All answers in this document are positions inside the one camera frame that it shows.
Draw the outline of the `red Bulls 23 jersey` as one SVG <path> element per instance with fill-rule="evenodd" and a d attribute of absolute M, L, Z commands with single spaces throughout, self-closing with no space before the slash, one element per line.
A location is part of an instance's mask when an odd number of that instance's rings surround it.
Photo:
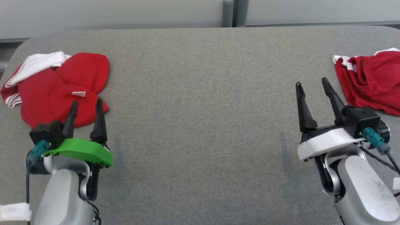
<path fill-rule="evenodd" d="M 21 104 L 22 120 L 31 128 L 65 122 L 74 102 L 78 102 L 74 126 L 86 126 L 96 119 L 96 102 L 109 71 L 109 60 L 102 54 L 33 54 L 3 84 L 0 95 L 9 108 Z"/>

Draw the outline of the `grey partition post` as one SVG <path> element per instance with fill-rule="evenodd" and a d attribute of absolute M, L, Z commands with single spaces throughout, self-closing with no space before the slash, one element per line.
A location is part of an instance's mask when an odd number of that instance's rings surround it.
<path fill-rule="evenodd" d="M 233 27 L 235 0 L 223 0 L 222 2 L 222 27 Z"/>
<path fill-rule="evenodd" d="M 233 27 L 246 27 L 249 0 L 235 0 Z"/>

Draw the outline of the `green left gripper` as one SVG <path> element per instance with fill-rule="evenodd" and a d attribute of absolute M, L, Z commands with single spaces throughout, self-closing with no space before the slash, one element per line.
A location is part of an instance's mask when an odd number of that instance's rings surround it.
<path fill-rule="evenodd" d="M 58 147 L 45 152 L 44 166 L 46 169 L 87 169 L 87 163 L 103 167 L 114 165 L 114 155 L 101 144 L 108 140 L 103 100 L 96 101 L 96 119 L 90 139 L 73 138 L 75 119 L 78 115 L 78 101 L 74 101 L 66 118 L 63 134 L 65 139 Z"/>

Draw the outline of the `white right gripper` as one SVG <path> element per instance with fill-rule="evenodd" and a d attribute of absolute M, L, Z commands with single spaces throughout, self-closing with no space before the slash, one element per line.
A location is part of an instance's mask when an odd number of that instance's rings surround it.
<path fill-rule="evenodd" d="M 344 123 L 342 109 L 345 105 L 327 78 L 322 78 L 322 85 L 331 102 L 335 116 L 334 124 L 342 125 Z M 304 161 L 324 154 L 331 157 L 357 155 L 357 144 L 363 142 L 364 137 L 354 138 L 344 128 L 336 128 L 310 137 L 308 131 L 317 129 L 318 124 L 306 104 L 306 95 L 301 82 L 297 82 L 295 87 L 299 128 L 302 132 L 301 142 L 297 147 L 298 158 Z"/>

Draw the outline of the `red shorts with white stripes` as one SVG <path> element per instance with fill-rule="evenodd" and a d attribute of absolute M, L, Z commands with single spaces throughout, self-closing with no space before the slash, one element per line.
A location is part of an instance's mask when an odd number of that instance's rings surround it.
<path fill-rule="evenodd" d="M 400 50 L 371 56 L 333 56 L 337 77 L 348 104 L 400 117 Z"/>

